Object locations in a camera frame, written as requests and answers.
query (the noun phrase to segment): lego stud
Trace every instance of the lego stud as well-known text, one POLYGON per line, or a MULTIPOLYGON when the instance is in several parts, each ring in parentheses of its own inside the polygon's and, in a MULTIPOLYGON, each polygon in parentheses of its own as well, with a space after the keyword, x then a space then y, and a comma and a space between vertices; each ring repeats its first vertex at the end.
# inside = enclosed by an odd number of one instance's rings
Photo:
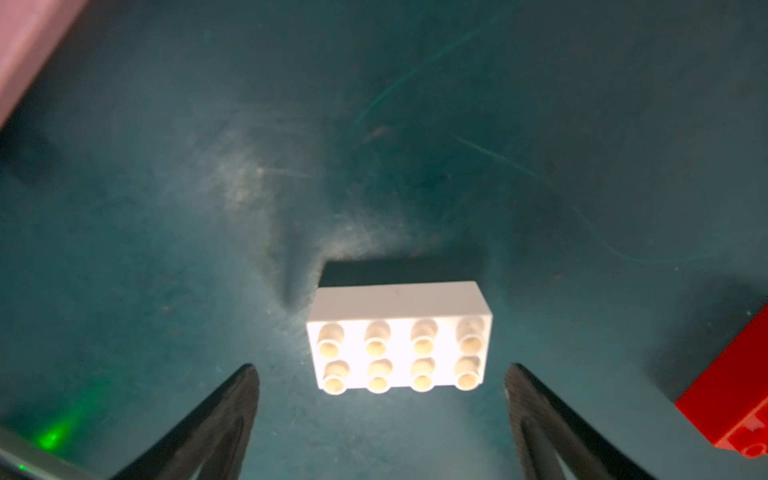
POLYGON ((386 354, 386 346, 389 342, 391 331, 385 322, 373 322, 366 329, 366 353, 373 358, 379 358, 386 354))
POLYGON ((480 359, 463 356, 453 367, 453 379, 459 390, 472 390, 480 384, 480 359))
POLYGON ((728 437, 728 441, 744 458, 757 458, 768 450, 768 429, 749 430, 741 426, 728 437))
POLYGON ((317 338, 317 350, 324 359, 333 360, 339 356, 344 342, 344 328, 338 323, 328 323, 320 329, 317 338))
POLYGON ((349 377, 349 365, 336 360, 326 365, 323 374, 323 390, 330 395, 341 395, 346 391, 346 379, 349 377))
POLYGON ((478 316, 465 318, 456 326, 456 342, 462 355, 477 355, 485 347, 483 320, 478 316))
POLYGON ((435 386, 432 376, 435 375, 435 360, 417 359, 411 365, 411 388, 416 392, 428 392, 435 386))
POLYGON ((411 346, 413 352, 420 357, 428 357, 435 350, 435 337, 437 336, 437 323, 432 319, 424 319, 416 322, 411 328, 411 346))
POLYGON ((387 359, 376 360, 368 367, 368 390, 384 393, 389 390, 389 377, 392 375, 392 362, 387 359))

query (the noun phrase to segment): scratch mark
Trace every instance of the scratch mark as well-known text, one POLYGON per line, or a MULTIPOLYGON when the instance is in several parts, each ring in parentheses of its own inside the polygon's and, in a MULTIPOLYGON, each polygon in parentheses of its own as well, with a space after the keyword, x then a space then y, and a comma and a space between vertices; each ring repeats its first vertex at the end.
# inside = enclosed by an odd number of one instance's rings
POLYGON ((397 91, 400 87, 402 87, 408 80, 415 77, 419 74, 419 72, 426 66, 431 65, 435 63, 436 61, 440 60, 441 58, 445 57, 447 54, 451 53, 458 47, 462 46, 466 42, 472 40, 474 37, 480 35, 485 29, 492 27, 496 22, 501 20, 502 18, 506 17, 507 15, 511 14, 515 9, 517 8, 517 5, 513 5, 510 7, 507 7, 503 10, 501 10, 499 13, 491 17, 490 20, 488 20, 485 24, 480 25, 478 27, 473 28, 472 30, 466 32, 461 37, 455 39, 454 41, 447 44, 443 49, 435 53, 432 57, 429 57, 424 61, 424 63, 420 65, 416 65, 411 70, 407 71, 405 74, 401 75, 397 80, 395 80, 393 83, 391 83, 390 86, 382 90, 382 92, 376 97, 371 100, 371 103, 368 104, 368 107, 360 114, 360 116, 355 120, 355 123, 352 125, 352 134, 354 134, 357 131, 357 128, 360 126, 363 120, 368 116, 369 113, 381 102, 384 101, 388 96, 390 96, 392 93, 397 91))
POLYGON ((512 167, 515 170, 527 175, 528 177, 532 178, 533 180, 536 180, 538 183, 547 187, 553 194, 560 197, 560 199, 571 208, 571 211, 574 213, 574 215, 576 215, 576 217, 578 217, 578 219, 581 220, 584 226, 587 227, 587 230, 592 235, 592 237, 594 237, 595 240, 597 240, 600 245, 602 245, 606 250, 608 250, 610 253, 612 253, 616 257, 619 257, 624 260, 628 260, 630 262, 636 262, 636 263, 664 263, 664 262, 687 262, 691 260, 698 260, 700 258, 707 256, 706 254, 702 254, 702 253, 691 255, 688 257, 666 257, 666 258, 643 258, 643 257, 633 257, 631 255, 627 255, 626 253, 623 253, 617 250, 616 247, 608 243, 608 241, 605 240, 603 235, 592 224, 592 222, 587 218, 587 216, 584 215, 584 212, 582 212, 581 209, 577 207, 571 201, 570 198, 568 198, 565 194, 560 192, 560 190, 550 180, 547 180, 541 175, 536 174, 534 171, 529 170, 525 165, 520 164, 517 161, 512 160, 511 158, 507 158, 504 155, 500 155, 490 150, 487 150, 481 147, 480 145, 474 144, 471 141, 466 140, 464 138, 461 138, 461 137, 455 137, 455 138, 456 140, 463 143, 467 147, 470 147, 472 150, 480 152, 481 154, 488 155, 494 161, 502 165, 506 165, 507 167, 512 167))
POLYGON ((313 178, 312 175, 303 174, 301 172, 296 172, 293 170, 288 170, 286 168, 258 167, 256 169, 256 174, 259 177, 262 177, 264 174, 269 174, 269 175, 283 175, 284 177, 293 177, 293 178, 313 178))

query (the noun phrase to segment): scratched surface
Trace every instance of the scratched surface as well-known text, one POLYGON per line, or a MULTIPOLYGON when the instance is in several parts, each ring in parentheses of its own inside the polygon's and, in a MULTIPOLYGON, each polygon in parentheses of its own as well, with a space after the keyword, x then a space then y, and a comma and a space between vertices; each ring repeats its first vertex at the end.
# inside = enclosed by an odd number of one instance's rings
POLYGON ((520 478, 522 362, 658 478, 765 478, 669 398, 768 294, 766 8, 92 5, 0 136, 0 423, 107 477, 252 362, 243 478, 520 478), (323 265, 455 252, 485 384, 319 392, 323 265))

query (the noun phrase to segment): red lego brick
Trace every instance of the red lego brick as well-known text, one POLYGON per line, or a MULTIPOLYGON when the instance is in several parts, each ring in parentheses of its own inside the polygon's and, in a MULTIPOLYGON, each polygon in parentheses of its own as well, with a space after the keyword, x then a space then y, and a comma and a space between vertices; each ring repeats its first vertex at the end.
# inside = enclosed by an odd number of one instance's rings
POLYGON ((756 458, 768 450, 768 306, 675 406, 719 449, 756 458))

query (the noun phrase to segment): white lego brick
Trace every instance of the white lego brick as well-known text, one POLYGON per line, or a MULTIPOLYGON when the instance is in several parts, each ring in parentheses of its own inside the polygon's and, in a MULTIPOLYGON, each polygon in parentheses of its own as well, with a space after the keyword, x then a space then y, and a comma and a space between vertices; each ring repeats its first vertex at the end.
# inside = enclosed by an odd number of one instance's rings
POLYGON ((306 330, 317 386, 384 393, 481 384, 492 314, 475 282, 317 290, 306 330))

